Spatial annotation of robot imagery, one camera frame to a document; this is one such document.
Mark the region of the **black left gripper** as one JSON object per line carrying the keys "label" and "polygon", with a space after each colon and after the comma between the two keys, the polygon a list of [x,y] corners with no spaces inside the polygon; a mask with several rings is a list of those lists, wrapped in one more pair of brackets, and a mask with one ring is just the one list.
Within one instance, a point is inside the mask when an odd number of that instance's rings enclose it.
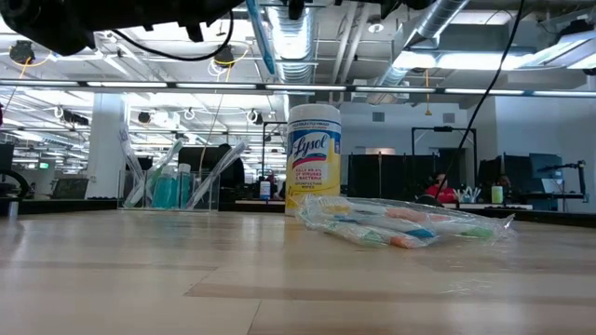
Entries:
{"label": "black left gripper", "polygon": [[[204,22],[231,16],[233,9],[244,0],[206,0],[203,5]],[[203,41],[200,28],[200,9],[196,1],[189,0],[115,0],[101,1],[95,10],[95,30],[115,30],[142,26],[153,31],[154,25],[177,22],[187,31],[192,41]]]}

